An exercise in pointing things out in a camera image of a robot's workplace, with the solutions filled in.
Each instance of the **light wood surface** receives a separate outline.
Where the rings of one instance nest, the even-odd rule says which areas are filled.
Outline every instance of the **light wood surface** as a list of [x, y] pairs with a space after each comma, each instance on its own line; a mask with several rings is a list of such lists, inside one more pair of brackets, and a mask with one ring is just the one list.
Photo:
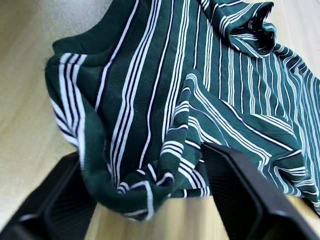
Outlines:
[[[57, 161], [74, 149], [54, 122], [44, 81], [51, 44], [92, 27], [111, 0], [0, 0], [0, 229]], [[278, 42], [320, 76], [320, 5], [276, 0]], [[320, 218], [290, 197], [320, 236]], [[171, 199], [149, 222], [131, 222], [98, 205], [87, 240], [228, 239], [212, 198]]]

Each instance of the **wood grain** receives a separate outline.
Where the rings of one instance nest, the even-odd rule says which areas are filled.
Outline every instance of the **wood grain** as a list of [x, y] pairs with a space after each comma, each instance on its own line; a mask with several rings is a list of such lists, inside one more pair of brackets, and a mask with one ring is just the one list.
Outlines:
[[[44, 81], [51, 44], [81, 33], [103, 16], [111, 0], [0, 1], [0, 229], [57, 161], [74, 149], [54, 122]], [[276, 0], [270, 20], [277, 40], [295, 50], [320, 76], [320, 5]], [[320, 219], [289, 197], [320, 236]], [[212, 198], [171, 199], [149, 222], [131, 222], [97, 206], [87, 240], [228, 239]]]

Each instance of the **shirt sleeve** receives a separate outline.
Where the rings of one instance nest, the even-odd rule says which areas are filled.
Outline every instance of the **shirt sleeve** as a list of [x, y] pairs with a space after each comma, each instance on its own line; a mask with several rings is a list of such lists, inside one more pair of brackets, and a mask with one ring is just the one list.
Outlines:
[[276, 28], [265, 22], [272, 2], [245, 3], [242, 0], [198, 0], [215, 31], [237, 51], [263, 58], [276, 45]]

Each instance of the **striped fabric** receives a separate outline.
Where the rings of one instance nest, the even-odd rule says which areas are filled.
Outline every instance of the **striped fabric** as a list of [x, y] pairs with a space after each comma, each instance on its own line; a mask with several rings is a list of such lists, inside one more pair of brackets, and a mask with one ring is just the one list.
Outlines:
[[114, 0], [53, 44], [45, 77], [92, 196], [133, 220], [210, 189], [201, 144], [244, 152], [320, 213], [320, 84], [265, 22], [273, 3]]

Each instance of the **green striped shirt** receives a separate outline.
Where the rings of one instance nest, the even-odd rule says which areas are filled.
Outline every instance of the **green striped shirt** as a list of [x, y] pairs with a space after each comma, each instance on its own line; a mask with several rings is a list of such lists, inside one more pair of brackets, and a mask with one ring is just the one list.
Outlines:
[[320, 213], [319, 79], [276, 44], [272, 7], [114, 0], [92, 29], [53, 44], [56, 122], [97, 201], [148, 220], [168, 198], [209, 196], [206, 142], [242, 151]]

